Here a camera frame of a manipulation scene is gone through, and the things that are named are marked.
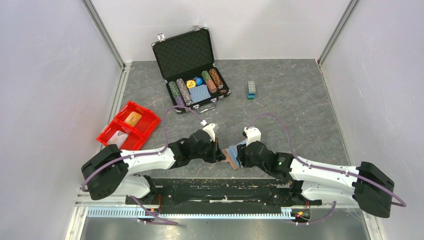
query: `poker chip stack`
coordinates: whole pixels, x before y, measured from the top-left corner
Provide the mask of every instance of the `poker chip stack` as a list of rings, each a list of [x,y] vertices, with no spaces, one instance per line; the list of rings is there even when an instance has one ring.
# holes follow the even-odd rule
[[[185,106],[184,100],[181,97],[180,91],[178,90],[178,86],[174,81],[169,83],[169,89],[171,90],[173,99],[175,99],[177,106]]]
[[[176,85],[181,93],[182,99],[184,99],[185,105],[188,107],[193,104],[192,98],[190,97],[189,90],[186,87],[183,79],[179,78],[176,80]]]
[[[204,81],[206,82],[207,88],[211,93],[217,92],[217,87],[215,86],[214,81],[212,80],[211,76],[209,75],[208,71],[202,71],[201,76],[203,77]]]
[[[223,81],[221,81],[220,75],[218,74],[217,70],[215,70],[215,68],[212,68],[211,70],[209,70],[209,74],[212,77],[215,86],[218,89],[222,89],[224,87],[224,84]]]

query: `poker chip case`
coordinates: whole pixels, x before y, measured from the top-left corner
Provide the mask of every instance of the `poker chip case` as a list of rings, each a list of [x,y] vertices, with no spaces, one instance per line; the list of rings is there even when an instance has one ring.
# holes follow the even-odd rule
[[[176,98],[178,98],[180,94],[184,97],[183,102],[186,107],[190,107],[199,113],[203,113],[207,110],[214,109],[217,106],[218,100],[223,100],[231,94],[230,88],[214,64],[215,59],[212,49],[211,35],[207,27],[198,28],[195,26],[193,31],[170,38],[165,38],[163,33],[159,33],[157,36],[159,41],[152,43],[151,47],[153,49],[154,56],[156,57],[160,73],[165,80],[169,97],[171,98],[174,106],[178,105]],[[204,79],[202,75],[202,72],[204,71],[210,71],[214,82],[217,79],[221,80],[219,89],[215,88],[210,91],[211,89],[209,88],[209,85],[212,84],[210,82],[208,82],[208,84],[206,83],[207,80]],[[175,84],[172,82],[180,83],[178,86],[178,88],[180,88],[180,79],[186,83],[187,81],[196,78],[202,79],[202,85],[208,85],[207,88],[205,86],[196,86],[203,87],[203,90],[209,89],[209,94],[206,94],[206,97],[208,98],[194,103],[189,101],[189,104],[187,104],[187,91],[181,91],[180,89],[180,93],[178,94],[175,92]],[[175,110],[179,114],[188,112],[185,108],[176,108]]]

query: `red plastic organizer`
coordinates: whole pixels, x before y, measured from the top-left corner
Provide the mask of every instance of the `red plastic organizer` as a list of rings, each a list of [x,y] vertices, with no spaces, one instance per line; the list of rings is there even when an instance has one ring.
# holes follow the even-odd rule
[[[141,114],[141,118],[135,126],[131,126],[124,122],[131,112]],[[112,122],[100,133],[97,137],[97,141],[107,146],[112,135],[114,135],[116,131],[121,131],[128,134],[128,137],[120,149],[139,150],[160,122],[161,119],[153,111],[133,101],[129,101],[113,118]]]

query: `gray marble floor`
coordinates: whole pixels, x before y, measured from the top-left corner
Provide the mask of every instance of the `gray marble floor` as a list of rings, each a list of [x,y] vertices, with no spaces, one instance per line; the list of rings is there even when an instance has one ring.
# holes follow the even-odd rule
[[[326,86],[315,60],[217,60],[216,66],[231,89],[231,95],[201,116],[209,123],[219,125],[217,137],[221,148],[243,140],[243,128],[258,114],[274,113],[287,124],[299,156],[329,164],[348,164]],[[247,100],[248,81],[255,81],[254,100]],[[173,105],[155,61],[132,63],[121,107],[127,101],[151,109],[160,118]],[[263,117],[254,126],[261,131],[261,141],[268,149],[289,151],[286,135],[276,120]],[[201,129],[198,119],[191,113],[178,115],[174,111],[166,116],[166,127],[171,142],[187,138]],[[159,126],[142,149],[163,146],[163,131],[163,126]],[[146,174],[155,178],[269,177],[258,168],[234,170],[227,162],[209,164],[200,159],[185,167],[152,170]]]

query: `yellow poker chip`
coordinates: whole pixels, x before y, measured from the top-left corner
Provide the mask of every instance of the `yellow poker chip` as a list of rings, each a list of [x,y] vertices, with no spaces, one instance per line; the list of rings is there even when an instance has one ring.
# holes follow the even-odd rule
[[[191,89],[193,87],[196,87],[196,82],[193,80],[188,80],[185,85],[187,86],[188,89]]]

